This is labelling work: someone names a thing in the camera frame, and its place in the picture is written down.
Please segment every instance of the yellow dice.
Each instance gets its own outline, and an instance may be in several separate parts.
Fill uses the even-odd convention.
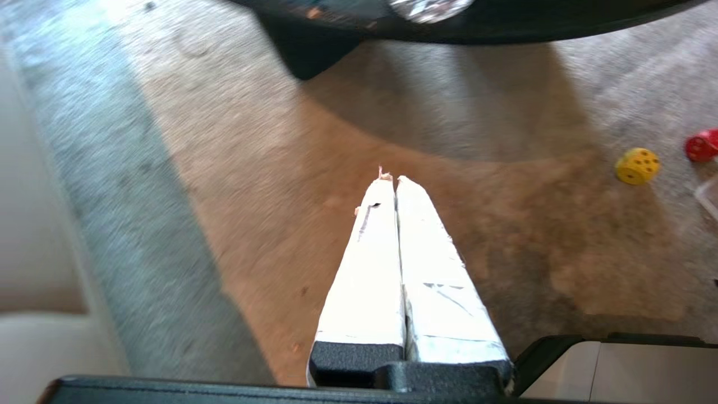
[[[631,185],[645,184],[661,169],[658,156],[648,149],[628,150],[616,163],[616,176]]]

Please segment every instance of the red toy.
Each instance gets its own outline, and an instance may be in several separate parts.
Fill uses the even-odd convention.
[[[708,129],[686,140],[686,157],[707,162],[718,156],[718,129]]]

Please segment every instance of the dice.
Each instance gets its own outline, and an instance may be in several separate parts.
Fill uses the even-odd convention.
[[[718,156],[718,129],[708,129],[686,140],[686,157],[706,162]]]
[[[616,176],[624,183],[640,185],[647,183],[661,169],[661,161],[648,149],[637,147],[628,150],[616,163]]]

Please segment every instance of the carpet floor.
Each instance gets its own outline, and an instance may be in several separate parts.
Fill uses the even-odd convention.
[[[306,83],[247,10],[154,3],[0,1],[136,374],[302,385],[379,164],[429,191],[513,356],[718,342],[693,196],[718,167],[682,151],[718,126],[717,2],[550,44],[365,43]],[[612,174],[631,147],[662,159],[650,185]]]

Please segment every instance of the beige carpet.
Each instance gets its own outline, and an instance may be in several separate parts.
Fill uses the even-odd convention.
[[[547,45],[365,43],[308,83],[245,9],[155,3],[108,15],[280,384],[304,383],[378,164],[429,191],[511,354],[563,333],[718,341],[717,228],[693,197],[716,170],[681,151],[718,126],[717,3]],[[630,147],[661,157],[650,185],[613,177]]]

